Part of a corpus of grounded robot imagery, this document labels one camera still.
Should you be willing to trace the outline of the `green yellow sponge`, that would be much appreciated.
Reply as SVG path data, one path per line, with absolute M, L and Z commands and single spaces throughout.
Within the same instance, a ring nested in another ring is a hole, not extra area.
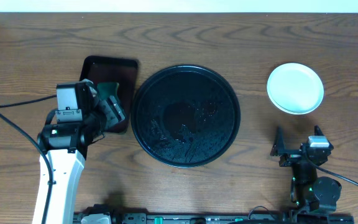
M 100 100 L 106 100 L 111 96 L 117 98 L 119 84 L 116 82 L 103 82 L 97 85 Z

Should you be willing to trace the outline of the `light green plate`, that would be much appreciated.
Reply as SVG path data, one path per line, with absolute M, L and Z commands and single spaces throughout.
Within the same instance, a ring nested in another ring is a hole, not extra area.
M 284 63 L 273 69 L 266 88 L 270 101 L 289 114 L 308 114 L 324 98 L 324 86 L 318 74 L 300 63 Z

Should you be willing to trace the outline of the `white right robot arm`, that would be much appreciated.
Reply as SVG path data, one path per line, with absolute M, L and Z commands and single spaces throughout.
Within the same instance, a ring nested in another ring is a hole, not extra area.
M 280 158 L 280 167 L 290 167 L 292 170 L 290 199 L 297 206 L 291 213 L 294 219 L 299 214 L 328 215 L 336 211 L 341 184 L 330 177 L 317 175 L 317 169 L 328 161 L 332 150 L 333 145 L 318 126 L 314 127 L 314 134 L 298 149 L 287 149 L 283 131 L 277 128 L 270 155 Z

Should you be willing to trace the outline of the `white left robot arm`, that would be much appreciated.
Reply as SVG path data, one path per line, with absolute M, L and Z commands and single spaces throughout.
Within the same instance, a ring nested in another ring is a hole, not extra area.
M 72 223 L 76 192 L 85 168 L 88 146 L 121 124 L 126 114 L 115 93 L 95 96 L 82 118 L 76 107 L 51 110 L 37 137 L 40 156 L 40 182 L 33 223 Z

